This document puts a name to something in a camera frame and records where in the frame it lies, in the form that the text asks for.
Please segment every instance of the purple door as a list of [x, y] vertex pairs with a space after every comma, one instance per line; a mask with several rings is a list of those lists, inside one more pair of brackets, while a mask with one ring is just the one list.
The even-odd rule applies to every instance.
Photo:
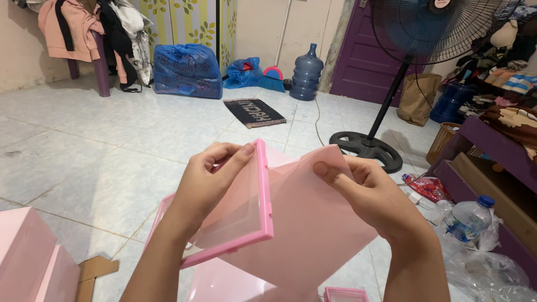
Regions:
[[[365, 8], [356, 0], [333, 73], [333, 95], [382, 104], [401, 63], [386, 54], [373, 34], [369, 1]], [[418, 73], [423, 70], [418, 66]], [[415, 71], [410, 66], [406, 75]], [[399, 107], [401, 88], [391, 103]]]

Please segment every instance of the blue broom bristles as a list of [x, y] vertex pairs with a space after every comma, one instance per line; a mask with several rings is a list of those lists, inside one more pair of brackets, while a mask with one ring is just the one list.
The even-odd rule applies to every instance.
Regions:
[[262, 76], [257, 82], [257, 86], [269, 90], [285, 92], [284, 82], [278, 78]]

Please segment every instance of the striped cabinet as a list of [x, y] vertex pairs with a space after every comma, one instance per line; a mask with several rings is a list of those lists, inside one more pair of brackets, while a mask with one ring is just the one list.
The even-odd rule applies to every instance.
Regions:
[[196, 43], [216, 54], [222, 76], [235, 60], [237, 0], [131, 0], [153, 25], [146, 29], [153, 59], [159, 44]]

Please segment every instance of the white tile floor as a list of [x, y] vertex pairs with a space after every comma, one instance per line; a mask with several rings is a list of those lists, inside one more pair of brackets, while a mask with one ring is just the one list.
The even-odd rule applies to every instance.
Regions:
[[[98, 278], [93, 301], [118, 301], [141, 255], [159, 201], [175, 190], [188, 158], [214, 141], [244, 144], [256, 138], [289, 156], [321, 146], [314, 102], [248, 87], [224, 90], [223, 99], [257, 97], [287, 118], [286, 124], [247, 129], [221, 100], [141, 94], [113, 88], [97, 94], [94, 75], [0, 95], [0, 211], [34, 206], [76, 262], [96, 255], [119, 259], [120, 270]], [[319, 93], [318, 130], [326, 144], [339, 131], [367, 133], [380, 108]], [[392, 174], [423, 173], [425, 155], [439, 129], [417, 127], [390, 108], [377, 137], [404, 160]], [[380, 302], [391, 251], [382, 238], [320, 286], [360, 287]], [[178, 301], [187, 301], [194, 268], [181, 272]], [[453, 301], [466, 297], [450, 286]]]

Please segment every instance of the stand fan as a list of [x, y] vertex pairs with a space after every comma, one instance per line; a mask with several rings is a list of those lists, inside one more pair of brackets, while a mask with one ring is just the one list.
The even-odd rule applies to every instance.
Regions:
[[475, 39], [500, 29], [519, 2], [372, 0], [371, 23], [375, 38], [382, 50], [401, 62], [401, 67], [369, 134], [338, 132], [332, 135], [330, 143], [337, 144], [342, 152], [380, 160], [386, 173], [399, 171], [403, 166], [401, 156], [375, 135], [409, 66], [444, 62], [467, 53]]

